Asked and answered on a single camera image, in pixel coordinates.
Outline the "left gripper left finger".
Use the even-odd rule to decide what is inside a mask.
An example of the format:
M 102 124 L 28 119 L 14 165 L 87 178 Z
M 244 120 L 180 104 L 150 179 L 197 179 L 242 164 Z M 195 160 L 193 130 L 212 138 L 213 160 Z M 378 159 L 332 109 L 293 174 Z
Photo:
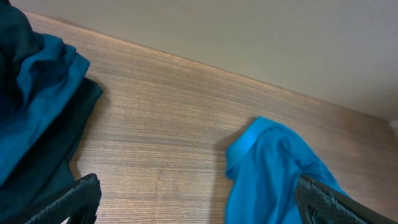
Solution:
M 92 173 L 35 205 L 2 219 L 1 224 L 53 224 L 63 221 L 69 224 L 94 224 L 100 200 L 100 180 Z

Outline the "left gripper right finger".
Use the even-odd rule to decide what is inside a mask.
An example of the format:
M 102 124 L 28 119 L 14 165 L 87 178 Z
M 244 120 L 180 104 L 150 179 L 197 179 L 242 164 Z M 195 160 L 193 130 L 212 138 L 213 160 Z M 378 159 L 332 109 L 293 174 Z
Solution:
M 306 175 L 298 179 L 295 198 L 304 224 L 397 224 Z

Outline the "blue polo shirt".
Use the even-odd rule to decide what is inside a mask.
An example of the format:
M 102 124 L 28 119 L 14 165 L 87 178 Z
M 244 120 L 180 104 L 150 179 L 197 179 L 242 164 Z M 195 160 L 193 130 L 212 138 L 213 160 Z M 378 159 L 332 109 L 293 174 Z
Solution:
M 227 148 L 226 161 L 233 187 L 225 223 L 301 223 L 295 188 L 302 174 L 341 190 L 298 134 L 264 117 L 255 119 Z

